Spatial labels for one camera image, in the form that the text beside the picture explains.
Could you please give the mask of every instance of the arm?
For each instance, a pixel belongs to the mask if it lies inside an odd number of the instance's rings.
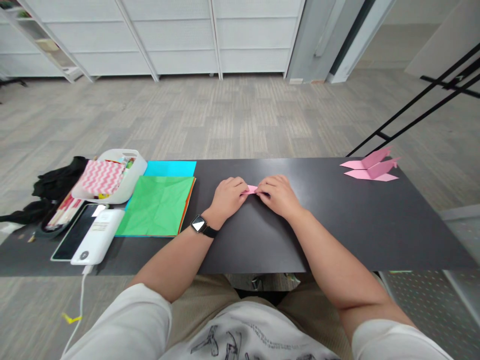
[[[285,176],[265,178],[256,191],[295,231],[315,281],[338,310],[350,342],[355,329],[371,319],[415,326],[367,268],[300,205]]]
[[[248,186],[241,177],[223,180],[210,207],[201,215],[219,230],[247,199]],[[191,226],[164,246],[143,266],[128,287],[143,283],[169,302],[177,300],[194,280],[214,239],[196,233]]]

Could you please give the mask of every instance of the white power bank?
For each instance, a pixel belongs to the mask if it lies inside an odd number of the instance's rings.
[[[71,258],[72,265],[97,265],[102,262],[124,217],[122,209],[105,209],[96,217]]]

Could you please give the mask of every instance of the hand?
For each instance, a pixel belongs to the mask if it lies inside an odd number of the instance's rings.
[[[264,178],[255,192],[265,205],[288,222],[305,210],[284,175]]]
[[[245,202],[248,195],[242,192],[248,189],[247,183],[241,177],[229,177],[223,180],[215,190],[210,207],[202,214],[208,226],[219,230]]]

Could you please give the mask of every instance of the person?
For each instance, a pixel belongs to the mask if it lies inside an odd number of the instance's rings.
[[[223,180],[197,219],[220,231],[248,189],[240,177]],[[329,333],[346,335],[346,358],[451,359],[301,206],[285,176],[265,178],[256,195],[295,232],[315,281],[309,288],[297,291],[301,283],[278,308],[259,297],[240,300],[224,276],[197,275],[215,239],[189,226],[146,263],[62,359],[339,359],[332,351],[337,340],[330,348],[318,341]],[[326,304],[336,310],[322,318]]]

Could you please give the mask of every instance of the beige shorts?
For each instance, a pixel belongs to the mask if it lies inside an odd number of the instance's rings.
[[[275,308],[261,297],[240,299],[224,275],[197,275],[185,293],[172,304],[173,320],[167,348],[189,340],[220,311],[240,301],[252,301]],[[338,312],[313,276],[290,291],[276,309],[300,331],[325,345],[341,359],[352,359],[352,349],[340,324]]]

